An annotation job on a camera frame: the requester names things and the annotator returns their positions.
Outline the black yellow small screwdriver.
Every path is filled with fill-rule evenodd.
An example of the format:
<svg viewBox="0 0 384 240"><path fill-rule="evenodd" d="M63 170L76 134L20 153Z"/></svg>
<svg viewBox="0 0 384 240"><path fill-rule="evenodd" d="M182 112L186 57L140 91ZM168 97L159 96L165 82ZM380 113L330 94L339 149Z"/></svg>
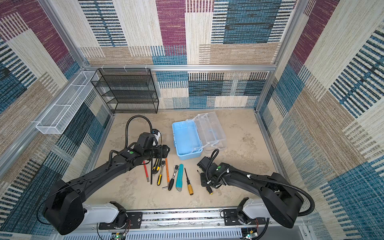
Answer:
<svg viewBox="0 0 384 240"><path fill-rule="evenodd" d="M208 191L208 193L210 195L213 194L213 190L212 188L210 187L210 185L208 184L208 181L206 180L206 177L205 177L205 173L200 173L198 172L199 175L200 175L200 181L201 181L201 186L206 188L206 190Z"/></svg>

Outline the light blue plastic tool box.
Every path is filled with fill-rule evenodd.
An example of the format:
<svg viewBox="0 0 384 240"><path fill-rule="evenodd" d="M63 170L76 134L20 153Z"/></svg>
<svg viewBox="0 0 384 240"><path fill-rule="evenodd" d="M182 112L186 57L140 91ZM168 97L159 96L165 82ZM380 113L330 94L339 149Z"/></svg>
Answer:
<svg viewBox="0 0 384 240"><path fill-rule="evenodd" d="M215 112L172 123L174 146L181 161L198 158L202 152L225 150L227 137Z"/></svg>

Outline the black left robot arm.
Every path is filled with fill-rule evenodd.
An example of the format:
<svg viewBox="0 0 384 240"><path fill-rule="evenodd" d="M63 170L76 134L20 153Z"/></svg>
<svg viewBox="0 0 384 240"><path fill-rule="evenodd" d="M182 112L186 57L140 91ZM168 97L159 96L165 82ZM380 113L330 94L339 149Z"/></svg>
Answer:
<svg viewBox="0 0 384 240"><path fill-rule="evenodd" d="M118 203L86 205L85 201L116 177L152 159L165 159L170 152L167 145L154 146L152 142L133 143L127 148L110 153L109 160L84 176L51 187L44 202L44 218L61 235L67 235L81 225L117 222L122 227L127 216Z"/></svg>

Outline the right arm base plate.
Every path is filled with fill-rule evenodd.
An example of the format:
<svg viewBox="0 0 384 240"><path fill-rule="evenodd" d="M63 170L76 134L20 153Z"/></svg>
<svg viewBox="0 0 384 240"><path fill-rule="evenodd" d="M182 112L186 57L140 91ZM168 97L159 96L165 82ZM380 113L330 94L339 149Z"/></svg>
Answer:
<svg viewBox="0 0 384 240"><path fill-rule="evenodd" d="M236 209L221 210L220 216L224 219L226 226L258 226L267 223L267 219L265 218L250 219L244 213L238 212Z"/></svg>

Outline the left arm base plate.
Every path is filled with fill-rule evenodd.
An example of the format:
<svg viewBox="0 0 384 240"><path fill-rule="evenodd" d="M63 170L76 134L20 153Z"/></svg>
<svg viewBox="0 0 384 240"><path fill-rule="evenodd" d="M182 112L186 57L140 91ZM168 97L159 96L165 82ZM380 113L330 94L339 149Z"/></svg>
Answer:
<svg viewBox="0 0 384 240"><path fill-rule="evenodd" d="M127 230L139 229L142 224L142 212L128 212L119 214L112 223L100 223L98 230Z"/></svg>

